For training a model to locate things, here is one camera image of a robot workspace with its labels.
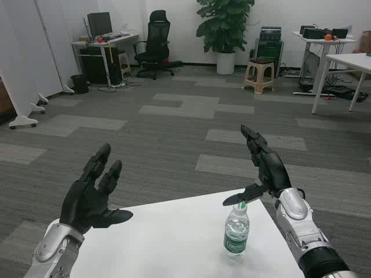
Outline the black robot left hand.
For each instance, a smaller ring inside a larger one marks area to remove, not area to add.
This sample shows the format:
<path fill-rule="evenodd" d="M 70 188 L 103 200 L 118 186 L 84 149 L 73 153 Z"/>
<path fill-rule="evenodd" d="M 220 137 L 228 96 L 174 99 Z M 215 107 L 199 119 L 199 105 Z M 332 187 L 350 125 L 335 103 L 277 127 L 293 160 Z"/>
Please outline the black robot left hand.
<path fill-rule="evenodd" d="M 130 211 L 108 208 L 109 195 L 115 190 L 122 170 L 122 162 L 117 160 L 104 172 L 110 153 L 111 145 L 106 143 L 89 159 L 81 177 L 65 196 L 61 224 L 85 234 L 90 228 L 108 228 L 133 217 Z"/>

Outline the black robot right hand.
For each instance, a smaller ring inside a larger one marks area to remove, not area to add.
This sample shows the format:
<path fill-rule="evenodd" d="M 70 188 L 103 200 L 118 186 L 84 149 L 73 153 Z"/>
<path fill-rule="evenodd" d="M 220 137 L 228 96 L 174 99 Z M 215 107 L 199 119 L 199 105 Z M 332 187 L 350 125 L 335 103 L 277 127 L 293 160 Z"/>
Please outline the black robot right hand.
<path fill-rule="evenodd" d="M 259 169 L 260 185 L 249 185 L 242 193 L 230 196 L 223 206 L 250 203 L 261 198 L 264 193 L 277 197 L 282 190 L 291 187 L 288 172 L 279 155 L 268 146 L 266 139 L 258 132 L 241 125 L 241 133 L 252 156 L 252 162 Z"/>

